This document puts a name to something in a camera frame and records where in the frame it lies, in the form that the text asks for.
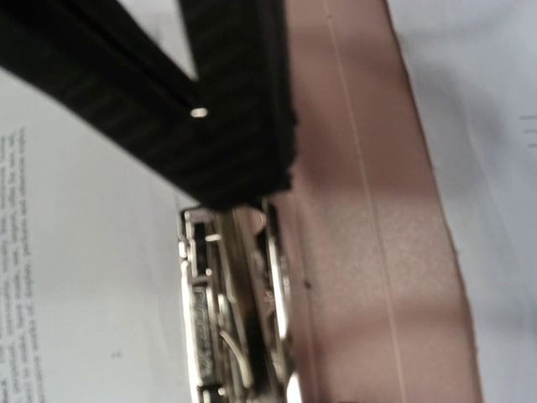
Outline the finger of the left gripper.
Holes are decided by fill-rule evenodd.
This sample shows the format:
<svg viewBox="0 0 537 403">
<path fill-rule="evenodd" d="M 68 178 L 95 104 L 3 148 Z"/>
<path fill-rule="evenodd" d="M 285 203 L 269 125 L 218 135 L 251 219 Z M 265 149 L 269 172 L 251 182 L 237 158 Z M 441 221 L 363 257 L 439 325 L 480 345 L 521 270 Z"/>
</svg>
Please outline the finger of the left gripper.
<svg viewBox="0 0 537 403">
<path fill-rule="evenodd" d="M 297 122 L 281 1 L 182 1 L 190 79 L 116 1 L 4 1 L 1 65 L 202 205 L 291 186 Z"/>
</svg>

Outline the metal clip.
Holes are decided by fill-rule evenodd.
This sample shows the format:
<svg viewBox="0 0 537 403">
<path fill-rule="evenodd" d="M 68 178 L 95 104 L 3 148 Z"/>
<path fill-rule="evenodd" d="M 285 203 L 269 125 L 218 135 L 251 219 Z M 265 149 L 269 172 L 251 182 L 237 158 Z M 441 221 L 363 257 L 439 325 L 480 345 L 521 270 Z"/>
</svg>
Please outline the metal clip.
<svg viewBox="0 0 537 403">
<path fill-rule="evenodd" d="M 275 206 L 185 209 L 178 247 L 191 401 L 301 402 Z"/>
</svg>

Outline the remaining white paper stack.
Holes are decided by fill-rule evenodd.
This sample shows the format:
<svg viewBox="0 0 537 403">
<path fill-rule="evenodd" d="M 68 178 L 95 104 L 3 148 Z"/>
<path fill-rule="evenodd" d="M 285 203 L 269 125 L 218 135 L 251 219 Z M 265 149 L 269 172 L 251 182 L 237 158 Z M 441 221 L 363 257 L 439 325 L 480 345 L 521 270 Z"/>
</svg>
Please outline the remaining white paper stack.
<svg viewBox="0 0 537 403">
<path fill-rule="evenodd" d="M 190 402 L 176 71 L 121 3 L 1 4 L 1 399 Z"/>
</svg>

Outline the translucent grey plastic sheet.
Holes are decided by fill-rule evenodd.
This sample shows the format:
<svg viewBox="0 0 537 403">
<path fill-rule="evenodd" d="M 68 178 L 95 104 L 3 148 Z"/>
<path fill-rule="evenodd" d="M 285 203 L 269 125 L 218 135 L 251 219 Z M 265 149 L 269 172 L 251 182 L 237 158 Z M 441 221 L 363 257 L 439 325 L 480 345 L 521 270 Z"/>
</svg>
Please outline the translucent grey plastic sheet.
<svg viewBox="0 0 537 403">
<path fill-rule="evenodd" d="M 276 200 L 308 402 L 479 402 L 472 319 L 384 1 L 289 1 Z"/>
</svg>

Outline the white printed paper sheets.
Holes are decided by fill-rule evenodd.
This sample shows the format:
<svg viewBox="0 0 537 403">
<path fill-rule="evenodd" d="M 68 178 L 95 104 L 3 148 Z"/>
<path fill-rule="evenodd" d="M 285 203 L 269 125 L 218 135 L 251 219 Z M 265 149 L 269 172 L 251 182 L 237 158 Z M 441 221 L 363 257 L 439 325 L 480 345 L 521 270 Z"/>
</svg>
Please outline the white printed paper sheets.
<svg viewBox="0 0 537 403">
<path fill-rule="evenodd" d="M 536 399 L 536 4 L 392 1 L 486 402 Z"/>
</svg>

